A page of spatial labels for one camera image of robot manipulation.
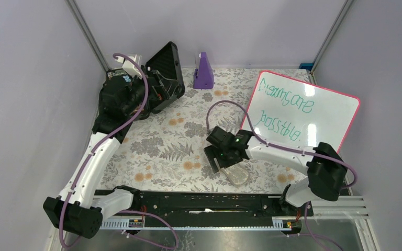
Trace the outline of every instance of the purple object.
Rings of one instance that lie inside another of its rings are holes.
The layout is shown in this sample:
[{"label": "purple object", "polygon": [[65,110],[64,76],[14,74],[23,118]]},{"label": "purple object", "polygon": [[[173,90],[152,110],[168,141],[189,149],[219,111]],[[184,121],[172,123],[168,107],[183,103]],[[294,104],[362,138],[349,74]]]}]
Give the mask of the purple object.
[{"label": "purple object", "polygon": [[214,87],[214,71],[210,66],[207,53],[201,52],[199,55],[199,66],[193,74],[194,89],[213,89]]}]

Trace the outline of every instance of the white wall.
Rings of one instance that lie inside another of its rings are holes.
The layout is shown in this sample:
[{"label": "white wall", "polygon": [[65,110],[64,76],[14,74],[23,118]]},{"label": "white wall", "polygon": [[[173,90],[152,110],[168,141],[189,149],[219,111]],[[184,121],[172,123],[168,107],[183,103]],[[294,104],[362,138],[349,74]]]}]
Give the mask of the white wall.
[{"label": "white wall", "polygon": [[75,170],[103,71],[65,1],[0,1],[0,250],[41,250],[42,209]]},{"label": "white wall", "polygon": [[148,60],[172,40],[182,66],[205,51],[214,66],[271,68],[311,63],[344,0],[76,2],[111,67],[115,52]]},{"label": "white wall", "polygon": [[341,150],[360,175],[382,250],[402,250],[402,1],[356,1],[316,70],[361,99]]}]

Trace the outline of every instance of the floral tablecloth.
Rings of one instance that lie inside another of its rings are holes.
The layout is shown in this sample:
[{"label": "floral tablecloth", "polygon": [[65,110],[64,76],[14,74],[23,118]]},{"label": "floral tablecloth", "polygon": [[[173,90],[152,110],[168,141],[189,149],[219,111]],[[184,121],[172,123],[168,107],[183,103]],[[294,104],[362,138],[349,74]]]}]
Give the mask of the floral tablecloth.
[{"label": "floral tablecloth", "polygon": [[[247,106],[261,69],[215,69],[215,87],[193,89],[194,69],[183,69],[186,93],[164,111],[133,123],[119,150],[107,165],[99,189],[127,185],[140,190],[281,193],[304,176],[288,167],[264,161],[243,161],[250,173],[243,186],[233,186],[225,174],[214,174],[204,154],[206,113],[219,100]],[[305,70],[272,70],[309,81]],[[210,115],[210,125],[233,133],[243,112],[220,104]]]}]

